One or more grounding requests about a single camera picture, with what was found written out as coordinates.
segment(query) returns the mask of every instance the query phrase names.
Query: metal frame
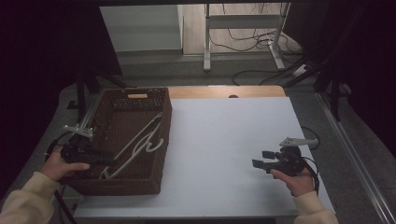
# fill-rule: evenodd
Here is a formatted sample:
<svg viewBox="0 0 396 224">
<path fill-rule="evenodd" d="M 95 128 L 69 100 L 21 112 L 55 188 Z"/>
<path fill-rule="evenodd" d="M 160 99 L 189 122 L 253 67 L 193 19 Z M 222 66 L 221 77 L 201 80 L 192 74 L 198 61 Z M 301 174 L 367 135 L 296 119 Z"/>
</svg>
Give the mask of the metal frame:
<svg viewBox="0 0 396 224">
<path fill-rule="evenodd" d="M 278 52 L 277 43 L 285 23 L 290 3 L 282 5 L 280 15 L 216 15 L 210 16 L 210 4 L 205 5 L 205 49 L 204 71 L 210 71 L 210 33 L 211 29 L 275 29 L 274 41 L 268 41 L 269 49 L 274 57 L 278 70 L 285 65 Z"/>
<path fill-rule="evenodd" d="M 326 93 L 317 93 L 317 97 L 353 169 L 355 170 L 359 180 L 361 181 L 362 186 L 366 190 L 369 199 L 373 203 L 373 206 L 378 213 L 378 216 L 381 218 L 382 223 L 396 223 L 395 217 L 391 213 L 388 203 L 382 195 L 379 186 L 370 176 L 370 173 L 368 172 L 363 161 L 361 160 L 361 157 L 359 156 L 357 150 L 354 148 L 352 142 L 350 141 L 347 132 L 344 130 L 342 123 L 332 115 L 332 111 L 330 110 L 330 104 L 326 98 Z"/>
</svg>

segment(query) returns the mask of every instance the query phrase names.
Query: brown wicker box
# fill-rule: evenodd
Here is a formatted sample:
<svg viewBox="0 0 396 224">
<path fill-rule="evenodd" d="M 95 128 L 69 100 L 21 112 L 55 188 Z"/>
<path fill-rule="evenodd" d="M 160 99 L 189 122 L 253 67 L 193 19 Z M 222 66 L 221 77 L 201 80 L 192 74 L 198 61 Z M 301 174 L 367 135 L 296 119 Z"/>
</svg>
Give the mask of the brown wicker box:
<svg viewBox="0 0 396 224">
<path fill-rule="evenodd" d="M 117 155 L 154 117 L 162 112 L 161 124 L 151 143 L 161 146 L 153 152 L 144 149 L 114 179 L 99 179 L 104 166 L 64 178 L 64 183 L 83 195 L 141 195 L 161 191 L 163 163 L 169 142 L 172 106 L 168 89 L 105 90 L 88 126 L 94 130 L 92 144 Z M 146 130 L 141 136 L 152 132 Z M 136 139 L 109 172 L 116 171 L 132 154 Z"/>
</svg>

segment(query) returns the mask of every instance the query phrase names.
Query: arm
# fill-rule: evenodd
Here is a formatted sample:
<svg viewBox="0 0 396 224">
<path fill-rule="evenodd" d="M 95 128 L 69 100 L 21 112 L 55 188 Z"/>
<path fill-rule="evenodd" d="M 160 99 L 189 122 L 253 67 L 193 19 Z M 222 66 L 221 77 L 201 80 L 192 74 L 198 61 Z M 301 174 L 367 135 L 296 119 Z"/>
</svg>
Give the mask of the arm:
<svg viewBox="0 0 396 224">
<path fill-rule="evenodd" d="M 294 202 L 299 216 L 294 220 L 294 224 L 338 224 L 335 214 L 323 208 L 314 190 L 312 176 L 306 169 L 298 176 L 288 176 L 274 169 L 271 170 L 271 174 L 285 182 L 295 196 Z"/>
<path fill-rule="evenodd" d="M 71 172 L 89 169 L 85 163 L 68 164 L 61 158 L 60 149 L 54 150 L 40 172 L 34 172 L 22 189 L 7 197 L 0 223 L 48 223 L 53 213 L 50 198 L 59 187 L 56 182 Z"/>
</svg>

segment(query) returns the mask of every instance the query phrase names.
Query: white board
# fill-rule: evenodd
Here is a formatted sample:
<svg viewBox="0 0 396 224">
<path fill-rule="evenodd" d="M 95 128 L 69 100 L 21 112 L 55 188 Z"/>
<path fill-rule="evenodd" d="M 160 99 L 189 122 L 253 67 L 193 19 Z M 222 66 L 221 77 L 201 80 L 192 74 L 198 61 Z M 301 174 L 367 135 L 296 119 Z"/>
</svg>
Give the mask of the white board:
<svg viewBox="0 0 396 224">
<path fill-rule="evenodd" d="M 263 150 L 304 138 L 288 97 L 172 100 L 162 191 L 83 197 L 75 217 L 201 218 L 297 215 L 290 191 L 253 168 Z M 312 158 L 307 146 L 303 156 Z M 320 179 L 319 198 L 332 209 Z"/>
</svg>

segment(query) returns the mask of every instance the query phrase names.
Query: black cable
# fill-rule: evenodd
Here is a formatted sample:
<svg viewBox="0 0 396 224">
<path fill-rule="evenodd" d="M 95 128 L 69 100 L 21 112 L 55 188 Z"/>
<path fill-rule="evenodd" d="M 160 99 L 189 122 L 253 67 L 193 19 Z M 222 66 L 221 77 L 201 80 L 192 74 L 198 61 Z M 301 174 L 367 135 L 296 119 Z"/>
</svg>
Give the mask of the black cable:
<svg viewBox="0 0 396 224">
<path fill-rule="evenodd" d="M 66 133 L 62 133 L 61 135 L 59 135 L 57 138 L 55 138 L 49 145 L 49 148 L 47 149 L 47 153 L 46 153 L 46 158 L 45 161 L 47 161 L 47 159 L 50 157 L 50 154 L 53 152 L 53 149 L 55 148 L 55 146 L 58 145 L 58 142 L 65 137 L 67 134 L 69 134 L 71 132 L 66 132 Z M 58 190 L 55 190 L 54 192 L 55 198 L 58 201 L 58 204 L 62 207 L 62 209 L 64 210 L 64 213 L 66 214 L 67 218 L 69 219 L 69 221 L 72 224 L 77 224 L 77 222 L 74 220 L 73 215 L 70 213 L 69 209 L 67 208 L 67 205 L 64 202 L 64 199 L 62 198 L 61 194 L 59 193 Z"/>
<path fill-rule="evenodd" d="M 222 4 L 222 7 L 223 7 L 223 13 L 224 13 L 224 15 L 226 15 L 228 12 L 227 12 L 227 10 L 225 10 L 224 4 Z M 262 14 L 263 8 L 264 8 L 264 5 L 262 5 L 262 8 L 260 9 L 260 14 Z M 254 29 L 253 36 L 251 36 L 251 37 L 244 37 L 244 38 L 235 38 L 235 37 L 233 37 L 233 35 L 231 34 L 230 29 L 227 29 L 227 30 L 228 30 L 228 33 L 230 34 L 231 39 L 233 39 L 233 40 L 256 39 L 256 37 L 259 36 L 259 35 L 256 35 L 257 29 Z"/>
<path fill-rule="evenodd" d="M 249 15 L 253 12 L 254 8 L 250 10 L 250 12 L 248 13 Z"/>
<path fill-rule="evenodd" d="M 303 63 L 304 63 L 305 61 L 307 61 L 307 60 L 308 60 L 308 59 L 305 58 L 305 57 L 299 59 L 299 61 L 297 61 L 296 63 L 292 64 L 292 65 L 289 66 L 287 69 L 285 69 L 285 70 L 283 70 L 282 72 L 280 72 L 279 74 L 276 74 L 275 76 L 272 76 L 272 77 L 268 77 L 268 78 L 263 79 L 263 80 L 260 82 L 259 86 L 262 85 L 264 82 L 271 80 L 271 79 L 274 78 L 274 77 L 278 77 L 278 76 L 280 76 L 280 75 L 282 75 L 282 74 L 286 74 L 287 72 L 289 72 L 289 71 L 292 70 L 292 69 L 295 69 L 296 67 L 298 67 L 299 65 L 303 64 Z"/>
<path fill-rule="evenodd" d="M 280 35 L 280 36 L 282 36 L 283 38 L 286 38 L 286 43 L 285 43 L 285 47 L 286 47 L 286 49 L 289 51 L 289 52 L 291 52 L 291 53 L 293 53 L 293 54 L 302 54 L 302 53 L 297 53 L 297 52 L 295 52 L 295 51 L 293 51 L 293 50 L 291 50 L 290 48 L 289 48 L 289 38 L 287 37 L 287 36 L 285 36 L 285 35 Z"/>
<path fill-rule="evenodd" d="M 65 185 L 62 186 L 61 192 L 59 193 L 61 197 L 64 196 L 64 189 L 65 189 Z M 64 224 L 63 210 L 60 204 L 58 204 L 58 215 L 59 215 L 59 220 L 61 220 L 61 223 Z"/>
<path fill-rule="evenodd" d="M 315 189 L 315 191 L 317 192 L 317 195 L 318 195 L 319 194 L 319 185 L 320 185 L 318 174 L 315 173 L 314 169 L 312 169 L 312 167 L 304 160 L 304 158 L 302 159 L 302 161 L 305 163 L 305 168 L 309 171 L 309 173 L 314 178 L 314 189 Z"/>
<path fill-rule="evenodd" d="M 59 193 L 58 190 L 55 190 L 55 198 L 58 200 L 59 205 L 62 207 L 64 210 L 64 213 L 66 214 L 67 218 L 69 221 L 73 224 L 77 224 L 77 222 L 74 220 L 73 215 L 70 213 L 69 209 L 67 208 L 66 203 L 64 202 L 64 199 L 62 198 L 61 194 Z"/>
<path fill-rule="evenodd" d="M 243 37 L 243 38 L 236 38 L 236 37 L 233 37 L 233 35 L 231 34 L 230 29 L 228 29 L 228 32 L 229 32 L 229 34 L 230 34 L 231 39 L 233 39 L 233 40 L 249 40 L 249 39 L 254 39 L 254 40 L 256 40 L 256 41 L 260 41 L 260 38 L 262 38 L 263 36 L 266 36 L 266 35 L 271 35 L 271 34 L 273 34 L 275 31 L 271 31 L 271 32 L 269 32 L 269 33 L 265 33 L 265 34 L 262 34 L 262 35 L 255 35 L 255 34 L 253 34 L 253 36 L 250 36 L 250 37 Z"/>
<path fill-rule="evenodd" d="M 242 71 L 242 72 L 237 72 L 232 77 L 232 81 L 235 86 L 239 86 L 239 84 L 235 81 L 235 78 L 238 75 L 243 74 L 243 73 L 278 73 L 278 72 L 277 71 L 264 71 L 264 70 L 246 70 L 246 71 Z"/>
<path fill-rule="evenodd" d="M 265 4 L 264 3 L 262 3 L 262 8 L 260 8 L 260 11 L 259 11 L 259 14 L 262 14 L 262 11 L 264 10 L 264 6 L 265 6 Z M 254 38 L 254 36 L 255 36 L 255 34 L 256 34 L 256 32 L 258 31 L 258 29 L 254 29 L 254 31 L 253 31 L 253 38 Z"/>
<path fill-rule="evenodd" d="M 311 132 L 311 133 L 317 138 L 318 144 L 317 144 L 316 146 L 314 146 L 314 147 L 310 147 L 310 148 L 309 148 L 309 149 L 311 149 L 311 150 L 317 149 L 317 148 L 320 146 L 320 137 L 319 137 L 319 135 L 318 135 L 317 133 L 315 133 L 314 130 L 312 130 L 312 129 L 308 128 L 308 127 L 301 126 L 301 128 L 302 128 L 302 129 L 305 129 L 305 130 L 308 130 L 309 132 Z"/>
<path fill-rule="evenodd" d="M 250 49 L 254 49 L 258 45 L 258 43 L 270 40 L 270 39 L 259 40 L 254 46 L 252 46 L 251 48 L 248 48 L 248 49 L 233 49 L 231 47 L 228 47 L 228 46 L 225 46 L 225 45 L 221 45 L 221 44 L 217 44 L 217 43 L 213 42 L 212 37 L 210 35 L 209 35 L 209 39 L 210 39 L 210 42 L 212 42 L 212 44 L 215 45 L 215 46 L 224 47 L 224 48 L 227 48 L 227 49 L 232 49 L 232 50 L 240 51 L 240 52 L 248 51 Z"/>
<path fill-rule="evenodd" d="M 257 40 L 257 43 L 256 43 L 256 48 L 257 49 L 266 49 L 266 48 L 268 48 L 271 44 L 268 44 L 268 40 L 271 40 L 271 39 L 264 39 L 263 41 L 262 40 Z"/>
<path fill-rule="evenodd" d="M 310 158 L 307 158 L 307 157 L 302 157 L 302 158 L 304 158 L 306 160 L 309 160 L 309 161 L 312 161 L 312 163 L 314 163 L 315 168 L 317 169 L 317 171 L 315 173 L 318 175 L 319 174 L 319 169 L 318 169 L 317 163 L 314 160 L 310 159 Z"/>
<path fill-rule="evenodd" d="M 277 80 L 277 82 L 276 82 L 275 84 L 278 85 L 279 82 L 283 80 L 283 78 L 289 77 L 289 76 L 293 75 L 293 73 L 294 73 L 297 69 L 298 69 L 298 68 L 295 67 L 295 68 L 289 70 L 288 73 L 285 73 L 285 74 L 283 74 L 282 76 L 280 76 L 279 79 Z"/>
<path fill-rule="evenodd" d="M 280 51 L 279 56 L 282 58 L 283 61 L 285 61 L 287 63 L 296 63 L 296 62 L 289 61 L 289 59 L 286 59 L 285 54 L 283 53 L 282 49 L 279 48 L 279 51 Z"/>
</svg>

